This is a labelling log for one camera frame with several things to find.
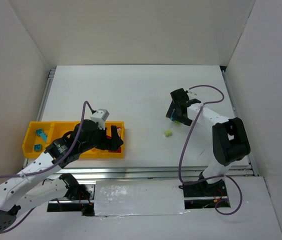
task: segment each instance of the blue block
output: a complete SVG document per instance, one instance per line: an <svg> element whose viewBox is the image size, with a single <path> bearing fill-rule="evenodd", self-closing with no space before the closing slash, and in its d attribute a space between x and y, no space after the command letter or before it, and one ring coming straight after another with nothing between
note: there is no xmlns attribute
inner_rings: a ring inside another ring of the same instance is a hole
<svg viewBox="0 0 282 240"><path fill-rule="evenodd" d="M38 137L41 137L45 143L48 141L48 137L47 137L47 135L43 132L42 128L37 129L37 130L35 131L35 133L36 133L36 135L37 135Z"/></svg>
<svg viewBox="0 0 282 240"><path fill-rule="evenodd" d="M37 130L35 131L35 133L36 133L37 136L40 136L40 134L43 133L42 128L37 129Z"/></svg>
<svg viewBox="0 0 282 240"><path fill-rule="evenodd" d="M34 145L34 151L35 152L41 152L42 150L42 145L41 144L35 144Z"/></svg>

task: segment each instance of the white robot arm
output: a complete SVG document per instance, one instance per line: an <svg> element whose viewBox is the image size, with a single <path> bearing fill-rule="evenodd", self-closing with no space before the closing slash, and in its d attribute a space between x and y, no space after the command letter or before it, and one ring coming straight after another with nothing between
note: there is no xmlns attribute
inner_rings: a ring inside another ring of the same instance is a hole
<svg viewBox="0 0 282 240"><path fill-rule="evenodd" d="M81 193L86 198L90 197L89 192L83 192L84 189L69 173L44 185L37 185L90 149L116 151L123 144L114 125L111 126L111 138L107 137L105 121L108 111L99 109L92 110L92 113L91 120L83 120L83 111L81 123L73 131L55 139L34 162L0 184L0 233L23 213L49 200L61 197L72 199Z"/></svg>
<svg viewBox="0 0 282 240"><path fill-rule="evenodd" d="M200 108L202 104L201 103L195 103L187 108L187 116L190 120L194 120L196 116L198 115ZM212 111L208 107L203 107L203 111L200 114L197 123L201 124L206 128L207 131L210 132L210 134L213 133L213 126L216 124L223 124L229 121L228 117L222 116L215 111ZM220 164L217 159L212 159L208 167L203 171L202 176L204 178L212 177L212 176L218 176L218 175L224 175L228 172L228 170L231 167L231 163L228 165ZM220 178L212 178L208 179L208 184L214 184L218 182Z"/></svg>
<svg viewBox="0 0 282 240"><path fill-rule="evenodd" d="M187 93L183 88L171 92L172 102L166 117L190 126L200 109L203 108L197 123L212 134L215 158L199 178L224 175L230 169L231 163L243 159L250 153L250 145L243 122L238 117L230 119L212 111L198 99L190 100ZM213 185L219 180L220 178L212 178L206 182L207 185Z"/></svg>

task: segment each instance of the light green sponge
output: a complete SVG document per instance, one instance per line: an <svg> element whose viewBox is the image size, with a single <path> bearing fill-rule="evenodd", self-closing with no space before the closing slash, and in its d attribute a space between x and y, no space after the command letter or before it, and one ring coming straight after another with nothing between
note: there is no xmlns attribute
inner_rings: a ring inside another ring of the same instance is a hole
<svg viewBox="0 0 282 240"><path fill-rule="evenodd" d="M171 129L168 129L168 130L164 131L164 136L166 136L166 137L172 136L172 131L171 131Z"/></svg>

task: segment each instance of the yellow tray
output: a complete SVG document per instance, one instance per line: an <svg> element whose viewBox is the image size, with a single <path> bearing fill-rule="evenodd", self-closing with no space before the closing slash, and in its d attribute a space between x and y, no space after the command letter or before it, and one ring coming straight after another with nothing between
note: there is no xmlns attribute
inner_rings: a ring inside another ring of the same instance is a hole
<svg viewBox="0 0 282 240"><path fill-rule="evenodd" d="M73 131L79 121L31 121L27 128L26 135L22 144L22 150L25 158L35 159L49 146L55 139L61 138L66 132ZM111 125L118 128L118 134L125 141L125 124L123 121L106 121L106 135L111 137ZM42 129L47 135L45 142L41 136L37 136L36 130ZM41 144L41 151L35 151L34 146ZM116 152L108 150L99 150L93 148L80 155L81 159L122 159L124 157L125 144Z"/></svg>

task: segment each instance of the white table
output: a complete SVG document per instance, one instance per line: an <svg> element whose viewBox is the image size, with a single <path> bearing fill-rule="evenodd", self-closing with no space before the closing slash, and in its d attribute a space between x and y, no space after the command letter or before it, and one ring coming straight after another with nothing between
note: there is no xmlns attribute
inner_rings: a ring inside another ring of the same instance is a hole
<svg viewBox="0 0 282 240"><path fill-rule="evenodd" d="M47 97L42 121L78 121L88 100L94 109L110 113L108 121L124 121L124 159L77 160L68 168L176 167L190 127L176 125L166 113L170 92L208 84L223 91L225 99L209 108L227 117L234 112L219 66L198 65L96 65L58 66ZM193 92L199 100L220 99L210 88ZM171 129L172 136L164 131ZM189 141L183 166L206 167L214 158L212 136L197 125ZM234 163L249 167L248 159Z"/></svg>

